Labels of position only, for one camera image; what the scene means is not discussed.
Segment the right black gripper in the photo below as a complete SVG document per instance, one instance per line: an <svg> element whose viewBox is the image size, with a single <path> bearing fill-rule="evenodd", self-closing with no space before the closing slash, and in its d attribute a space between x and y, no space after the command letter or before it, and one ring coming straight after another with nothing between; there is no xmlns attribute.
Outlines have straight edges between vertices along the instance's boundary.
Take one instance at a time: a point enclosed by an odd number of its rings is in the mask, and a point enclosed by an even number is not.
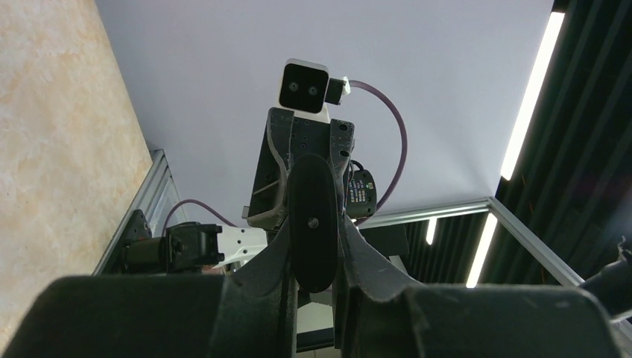
<svg viewBox="0 0 632 358"><path fill-rule="evenodd" d="M350 176L355 126L331 119L317 122L278 107L268 111L246 220L251 227L279 230L287 216L289 161L304 154L326 160L326 188L343 190Z"/></svg>

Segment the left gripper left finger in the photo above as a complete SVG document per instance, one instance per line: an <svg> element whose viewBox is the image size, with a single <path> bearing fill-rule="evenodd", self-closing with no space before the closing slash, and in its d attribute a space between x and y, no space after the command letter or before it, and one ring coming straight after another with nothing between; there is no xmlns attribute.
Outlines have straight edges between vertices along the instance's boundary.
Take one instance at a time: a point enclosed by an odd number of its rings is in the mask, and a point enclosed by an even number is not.
<svg viewBox="0 0 632 358"><path fill-rule="evenodd" d="M289 229L230 276L63 277L24 317L6 357L293 357Z"/></svg>

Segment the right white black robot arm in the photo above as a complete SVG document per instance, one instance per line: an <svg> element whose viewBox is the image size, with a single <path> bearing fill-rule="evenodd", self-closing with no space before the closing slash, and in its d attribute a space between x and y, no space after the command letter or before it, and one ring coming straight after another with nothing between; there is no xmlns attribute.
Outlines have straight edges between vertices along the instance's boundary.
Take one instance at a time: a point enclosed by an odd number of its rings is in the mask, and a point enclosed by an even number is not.
<svg viewBox="0 0 632 358"><path fill-rule="evenodd" d="M268 111L256 167L250 203L243 217L251 227L277 230L288 215L287 183L293 162L301 154L316 154L332 165L345 183L345 210L351 219L376 212L377 193L373 176L350 159L355 145L355 126L332 119L317 122L296 116L294 111L272 107Z"/></svg>

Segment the black remote control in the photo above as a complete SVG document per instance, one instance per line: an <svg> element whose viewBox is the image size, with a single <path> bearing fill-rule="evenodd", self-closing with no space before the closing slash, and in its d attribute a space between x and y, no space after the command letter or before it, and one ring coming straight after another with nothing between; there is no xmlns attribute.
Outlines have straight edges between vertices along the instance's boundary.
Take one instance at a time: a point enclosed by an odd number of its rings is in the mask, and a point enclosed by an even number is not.
<svg viewBox="0 0 632 358"><path fill-rule="evenodd" d="M326 290L338 264L338 205L332 170L316 154L294 163L288 177L291 268L300 288Z"/></svg>

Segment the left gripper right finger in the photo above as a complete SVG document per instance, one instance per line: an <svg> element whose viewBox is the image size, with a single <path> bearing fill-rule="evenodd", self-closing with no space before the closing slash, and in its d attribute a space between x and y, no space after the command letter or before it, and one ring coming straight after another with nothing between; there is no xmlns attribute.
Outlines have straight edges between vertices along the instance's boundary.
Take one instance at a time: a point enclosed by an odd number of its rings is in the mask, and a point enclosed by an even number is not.
<svg viewBox="0 0 632 358"><path fill-rule="evenodd" d="M575 287L423 284L338 219L335 346L343 357L623 357L612 320L631 309L631 270Z"/></svg>

